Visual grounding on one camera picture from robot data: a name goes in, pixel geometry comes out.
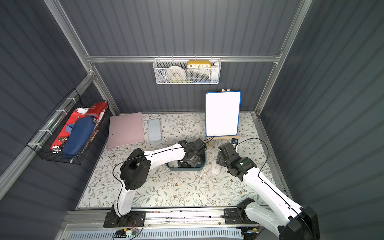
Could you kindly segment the teal storage box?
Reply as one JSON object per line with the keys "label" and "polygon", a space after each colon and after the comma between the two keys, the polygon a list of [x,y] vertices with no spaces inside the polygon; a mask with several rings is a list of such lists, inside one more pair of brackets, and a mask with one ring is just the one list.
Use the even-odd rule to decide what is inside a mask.
{"label": "teal storage box", "polygon": [[201,161],[194,168],[192,166],[190,166],[189,164],[187,164],[187,163],[181,164],[178,168],[170,167],[169,164],[167,163],[166,167],[169,170],[171,170],[171,171],[177,171],[177,172],[185,172],[185,171],[196,172],[196,171],[201,171],[204,168],[205,164],[206,164],[206,153],[205,152],[202,153],[201,155],[199,155],[199,157],[201,158]]}

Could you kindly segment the beige white mouse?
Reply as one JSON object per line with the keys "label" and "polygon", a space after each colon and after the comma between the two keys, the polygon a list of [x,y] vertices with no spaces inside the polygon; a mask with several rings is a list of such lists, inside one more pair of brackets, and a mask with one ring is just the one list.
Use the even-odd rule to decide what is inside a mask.
{"label": "beige white mouse", "polygon": [[180,162],[179,161],[171,161],[171,162],[167,163],[167,165],[169,168],[178,168],[180,166]]}

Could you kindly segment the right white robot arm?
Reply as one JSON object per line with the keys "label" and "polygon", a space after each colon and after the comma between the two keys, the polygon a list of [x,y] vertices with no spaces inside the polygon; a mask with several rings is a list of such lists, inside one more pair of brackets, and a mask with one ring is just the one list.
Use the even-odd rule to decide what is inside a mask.
{"label": "right white robot arm", "polygon": [[318,215],[310,208],[303,208],[272,184],[248,157],[241,157],[233,144],[219,146],[216,163],[226,167],[228,173],[251,187],[270,207],[261,207],[252,198],[246,198],[235,210],[225,209],[226,224],[258,223],[281,240],[319,240]]}

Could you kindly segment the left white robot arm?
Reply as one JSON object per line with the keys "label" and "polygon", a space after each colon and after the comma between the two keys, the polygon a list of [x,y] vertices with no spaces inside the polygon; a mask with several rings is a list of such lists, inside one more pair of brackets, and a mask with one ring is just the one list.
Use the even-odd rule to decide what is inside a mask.
{"label": "left white robot arm", "polygon": [[136,190],[146,183],[149,172],[171,162],[176,162],[183,170],[199,168],[205,162],[206,150],[207,145],[201,139],[193,142],[179,141],[170,147],[154,151],[135,149],[120,166],[121,190],[117,202],[106,215],[103,227],[143,227],[146,212],[132,211],[132,203]]}

